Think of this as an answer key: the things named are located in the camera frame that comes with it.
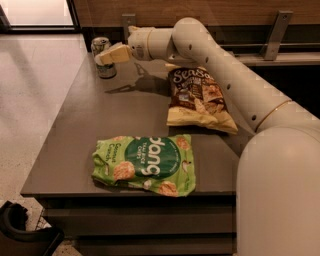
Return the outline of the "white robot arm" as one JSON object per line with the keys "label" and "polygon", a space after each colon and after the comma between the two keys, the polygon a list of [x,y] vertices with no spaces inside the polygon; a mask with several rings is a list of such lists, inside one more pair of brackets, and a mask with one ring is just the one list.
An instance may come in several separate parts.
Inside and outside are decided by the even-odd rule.
{"label": "white robot arm", "polygon": [[204,25],[130,30],[98,64],[136,58],[204,67],[255,136],[237,171],[238,256],[320,256],[320,120],[223,50]]}

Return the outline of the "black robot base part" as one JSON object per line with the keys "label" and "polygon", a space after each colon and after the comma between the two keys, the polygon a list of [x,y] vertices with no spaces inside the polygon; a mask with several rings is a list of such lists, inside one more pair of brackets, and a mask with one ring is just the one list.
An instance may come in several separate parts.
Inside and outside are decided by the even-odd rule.
{"label": "black robot base part", "polygon": [[27,209],[6,201],[0,208],[0,256],[52,256],[64,239],[56,227],[26,230]]}

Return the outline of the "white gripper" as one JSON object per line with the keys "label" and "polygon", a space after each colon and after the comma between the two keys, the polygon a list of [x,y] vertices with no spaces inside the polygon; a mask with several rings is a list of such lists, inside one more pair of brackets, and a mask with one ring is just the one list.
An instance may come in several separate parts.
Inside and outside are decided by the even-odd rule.
{"label": "white gripper", "polygon": [[110,48],[103,50],[94,57],[95,62],[100,65],[111,65],[113,63],[127,62],[132,55],[141,61],[151,61],[152,57],[149,53],[148,39],[154,27],[128,27],[130,36],[128,37],[128,45],[122,43],[115,44]]}

